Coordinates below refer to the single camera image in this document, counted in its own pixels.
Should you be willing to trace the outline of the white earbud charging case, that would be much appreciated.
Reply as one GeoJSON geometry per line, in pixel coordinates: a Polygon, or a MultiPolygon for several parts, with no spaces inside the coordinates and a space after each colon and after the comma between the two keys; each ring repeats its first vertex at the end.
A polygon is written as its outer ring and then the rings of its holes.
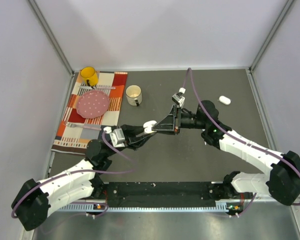
{"type": "Polygon", "coordinates": [[[143,131],[145,134],[152,134],[155,133],[156,131],[153,130],[153,127],[157,124],[155,120],[150,120],[147,121],[143,124],[143,131]]]}

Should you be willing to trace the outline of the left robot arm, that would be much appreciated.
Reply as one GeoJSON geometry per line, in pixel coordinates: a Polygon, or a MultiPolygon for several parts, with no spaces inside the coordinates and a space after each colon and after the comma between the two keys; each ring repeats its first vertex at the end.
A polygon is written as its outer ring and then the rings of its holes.
{"type": "Polygon", "coordinates": [[[51,214],[82,198],[99,198],[104,191],[100,175],[110,174],[109,157],[124,149],[136,150],[156,134],[155,120],[142,126],[103,128],[101,139],[90,140],[85,157],[73,167],[39,181],[27,180],[11,204],[11,217],[26,231],[39,227],[51,214]]]}

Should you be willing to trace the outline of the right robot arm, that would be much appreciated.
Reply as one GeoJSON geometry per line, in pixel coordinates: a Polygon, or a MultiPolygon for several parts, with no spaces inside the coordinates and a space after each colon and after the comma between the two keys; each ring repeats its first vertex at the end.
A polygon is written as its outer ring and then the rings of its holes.
{"type": "Polygon", "coordinates": [[[223,180],[223,192],[229,198],[250,192],[269,195],[291,206],[300,195],[300,156],[263,147],[238,134],[218,119],[219,111],[209,100],[198,104],[196,113],[176,104],[167,117],[152,126],[152,131],[176,135],[181,129],[199,129],[206,144],[230,153],[260,170],[260,173],[234,171],[223,180]]]}

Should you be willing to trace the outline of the white oval case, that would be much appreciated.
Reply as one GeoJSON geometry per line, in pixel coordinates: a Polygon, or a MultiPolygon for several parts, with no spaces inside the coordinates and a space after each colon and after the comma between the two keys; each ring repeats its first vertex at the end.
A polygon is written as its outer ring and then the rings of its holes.
{"type": "Polygon", "coordinates": [[[231,100],[226,97],[226,96],[223,96],[221,95],[219,98],[218,98],[218,101],[226,106],[230,105],[231,104],[231,100]]]}

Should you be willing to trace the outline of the cream mug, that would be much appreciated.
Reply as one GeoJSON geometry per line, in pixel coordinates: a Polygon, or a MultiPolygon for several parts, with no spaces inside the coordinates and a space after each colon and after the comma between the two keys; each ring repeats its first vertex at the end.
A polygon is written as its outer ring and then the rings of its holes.
{"type": "Polygon", "coordinates": [[[130,85],[125,90],[125,95],[127,98],[127,102],[131,106],[139,107],[142,103],[143,96],[142,90],[138,85],[130,85]]]}

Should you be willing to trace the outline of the pink dotted plate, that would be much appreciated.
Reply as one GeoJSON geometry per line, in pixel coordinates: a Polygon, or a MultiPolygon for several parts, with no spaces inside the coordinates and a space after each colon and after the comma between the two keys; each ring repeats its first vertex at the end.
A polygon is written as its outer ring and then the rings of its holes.
{"type": "Polygon", "coordinates": [[[95,119],[103,116],[109,108],[110,99],[100,90],[85,92],[78,98],[76,112],[85,119],[95,119]]]}

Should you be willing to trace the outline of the yellow mug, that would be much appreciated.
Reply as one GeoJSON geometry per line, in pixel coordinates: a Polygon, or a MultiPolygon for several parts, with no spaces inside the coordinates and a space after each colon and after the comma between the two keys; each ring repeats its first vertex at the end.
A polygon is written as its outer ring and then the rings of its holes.
{"type": "Polygon", "coordinates": [[[93,87],[99,82],[97,72],[91,66],[84,67],[80,71],[80,76],[83,79],[84,83],[89,87],[93,87]]]}

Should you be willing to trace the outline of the pink handled fork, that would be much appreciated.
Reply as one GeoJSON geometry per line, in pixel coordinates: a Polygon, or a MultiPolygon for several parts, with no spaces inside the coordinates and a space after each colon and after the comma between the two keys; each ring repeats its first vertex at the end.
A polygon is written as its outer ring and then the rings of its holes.
{"type": "Polygon", "coordinates": [[[72,122],[67,122],[63,121],[62,124],[66,127],[69,128],[81,128],[81,129],[88,129],[88,130],[95,130],[95,131],[101,131],[102,129],[100,127],[95,127],[95,126],[87,126],[87,125],[82,125],[82,124],[76,124],[72,122]]]}

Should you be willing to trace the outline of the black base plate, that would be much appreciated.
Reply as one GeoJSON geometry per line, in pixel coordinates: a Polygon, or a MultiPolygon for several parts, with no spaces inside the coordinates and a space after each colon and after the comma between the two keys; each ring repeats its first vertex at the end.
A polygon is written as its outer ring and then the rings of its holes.
{"type": "Polygon", "coordinates": [[[110,182],[104,185],[106,200],[114,208],[214,207],[219,200],[238,200],[222,183],[110,182]]]}

